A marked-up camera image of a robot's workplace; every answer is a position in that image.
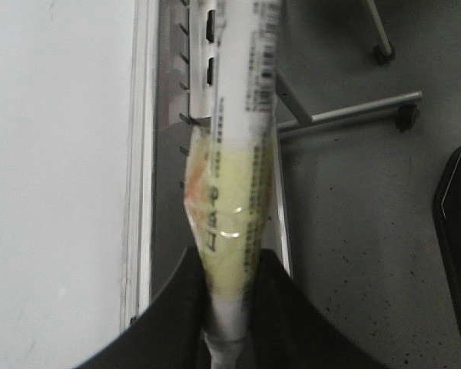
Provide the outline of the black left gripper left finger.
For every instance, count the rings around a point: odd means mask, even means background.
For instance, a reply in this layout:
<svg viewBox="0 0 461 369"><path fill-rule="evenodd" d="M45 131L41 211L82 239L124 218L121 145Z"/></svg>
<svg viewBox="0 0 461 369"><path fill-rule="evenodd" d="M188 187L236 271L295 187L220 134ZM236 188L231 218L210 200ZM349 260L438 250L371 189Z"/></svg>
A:
<svg viewBox="0 0 461 369"><path fill-rule="evenodd" d="M206 312L204 269L188 247L146 311L80 368L196 368Z"/></svg>

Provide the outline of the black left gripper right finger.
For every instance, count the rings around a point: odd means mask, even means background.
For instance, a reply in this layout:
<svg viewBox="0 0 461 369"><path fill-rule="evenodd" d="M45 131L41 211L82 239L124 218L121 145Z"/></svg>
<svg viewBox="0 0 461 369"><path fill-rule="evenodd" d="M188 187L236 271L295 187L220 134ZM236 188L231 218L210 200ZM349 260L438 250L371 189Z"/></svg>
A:
<svg viewBox="0 0 461 369"><path fill-rule="evenodd" d="M250 319L257 368L384 368L308 300L274 251L263 249Z"/></svg>

